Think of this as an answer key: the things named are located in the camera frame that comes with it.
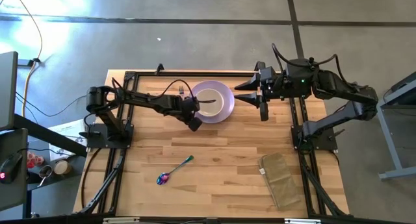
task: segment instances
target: desk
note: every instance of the desk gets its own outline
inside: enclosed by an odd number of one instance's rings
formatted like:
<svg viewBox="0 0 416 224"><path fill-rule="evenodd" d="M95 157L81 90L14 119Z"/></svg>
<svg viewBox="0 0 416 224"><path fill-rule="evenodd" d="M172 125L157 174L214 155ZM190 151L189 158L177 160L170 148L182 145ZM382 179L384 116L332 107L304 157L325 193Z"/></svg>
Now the desk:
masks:
<svg viewBox="0 0 416 224"><path fill-rule="evenodd" d="M126 70L109 70L106 85L114 77L122 83ZM177 77L140 77L138 91L161 93ZM191 87L209 77L185 77ZM244 82L242 77L213 77L233 87ZM178 94L180 83L167 92ZM322 100L310 97L306 101L310 120L326 115ZM196 132L171 117L162 117L152 109L135 107L133 143L127 150L117 216L165 217L238 217L282 218L306 217L306 205L298 155L293 150L289 101L273 100L268 106L269 120L260 121L259 110L236 100L235 108L224 122L203 124ZM279 152L286 160L298 187L301 202L277 210L266 184L259 174L257 160L266 154ZM91 164L84 189L85 202L95 195L103 182L109 150L103 149ZM338 205L348 213L341 174L335 157L317 151L321 184ZM92 153L88 154L86 164ZM173 174L167 184L159 186L156 179L189 155L195 159ZM112 187L107 196L111 203ZM313 202L317 210L315 190ZM74 212L81 209L80 190Z"/></svg>

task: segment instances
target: folded cloth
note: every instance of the folded cloth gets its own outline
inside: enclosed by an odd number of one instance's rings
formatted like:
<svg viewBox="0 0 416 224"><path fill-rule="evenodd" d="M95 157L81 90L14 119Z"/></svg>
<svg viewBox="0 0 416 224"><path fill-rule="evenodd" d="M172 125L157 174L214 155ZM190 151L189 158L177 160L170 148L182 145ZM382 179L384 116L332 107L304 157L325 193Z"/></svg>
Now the folded cloth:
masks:
<svg viewBox="0 0 416 224"><path fill-rule="evenodd" d="M291 172L281 154L262 156L259 166L277 208L300 201Z"/></svg>

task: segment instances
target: wooden table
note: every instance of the wooden table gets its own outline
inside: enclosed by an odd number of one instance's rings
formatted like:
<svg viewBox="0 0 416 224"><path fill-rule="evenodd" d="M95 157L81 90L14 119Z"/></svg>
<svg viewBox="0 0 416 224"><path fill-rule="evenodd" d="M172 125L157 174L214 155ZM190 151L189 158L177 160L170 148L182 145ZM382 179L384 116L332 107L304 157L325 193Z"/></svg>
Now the wooden table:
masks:
<svg viewBox="0 0 416 224"><path fill-rule="evenodd" d="M112 77L122 83L125 72L109 70L105 84L110 86ZM141 77L138 91L161 93L176 78ZM234 93L249 93L233 89L247 78L184 79L191 87L214 79L228 85ZM183 84L175 83L167 93L178 94L180 85ZM306 105L310 120L326 116L322 100L311 96ZM290 134L289 101L273 100L269 102L268 110L269 120L262 122L258 109L236 100L234 111L227 120L203 124L198 131L192 132L173 117L163 117L152 109L135 107L132 121L135 133L127 151L117 216L306 217L300 166ZM275 152L284 155L301 198L301 202L284 210L277 210L274 206L257 164L261 156ZM84 189L86 203L103 182L108 153L109 150L101 150L92 162ZM195 157L191 163L172 175L167 184L156 184L160 173L169 172L189 155ZM348 213L335 157L329 152L317 151L317 161L322 186L338 207ZM107 206L111 203L112 189L111 186ZM311 193L315 210L318 210L315 190L312 189ZM74 212L81 209L80 197L78 192Z"/></svg>

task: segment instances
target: purple plate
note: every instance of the purple plate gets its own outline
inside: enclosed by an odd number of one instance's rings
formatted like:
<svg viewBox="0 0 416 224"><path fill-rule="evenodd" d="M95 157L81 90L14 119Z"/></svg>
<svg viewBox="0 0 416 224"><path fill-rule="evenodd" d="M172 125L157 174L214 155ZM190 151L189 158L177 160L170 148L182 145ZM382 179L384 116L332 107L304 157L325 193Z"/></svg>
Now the purple plate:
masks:
<svg viewBox="0 0 416 224"><path fill-rule="evenodd" d="M224 105L222 110L215 116L207 117L203 116L200 113L195 113L195 116L202 120L204 123L219 123L224 121L228 116L232 113L234 109L234 95L233 92L223 83L218 81L203 81L199 84L195 85L192 89L192 93L194 96L198 94L198 92L204 89L214 89L219 92L224 100Z"/></svg>

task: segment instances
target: computer mouse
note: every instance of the computer mouse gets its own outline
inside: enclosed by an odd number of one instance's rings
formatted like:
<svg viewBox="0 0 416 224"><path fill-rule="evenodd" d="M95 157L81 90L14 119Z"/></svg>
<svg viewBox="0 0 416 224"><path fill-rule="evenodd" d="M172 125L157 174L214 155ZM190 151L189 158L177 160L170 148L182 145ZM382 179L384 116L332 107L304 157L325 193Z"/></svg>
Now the computer mouse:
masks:
<svg viewBox="0 0 416 224"><path fill-rule="evenodd" d="M10 155L5 162L0 166L0 182L2 184L10 184L16 178L19 172L20 162L22 159L21 153L14 153Z"/></svg>

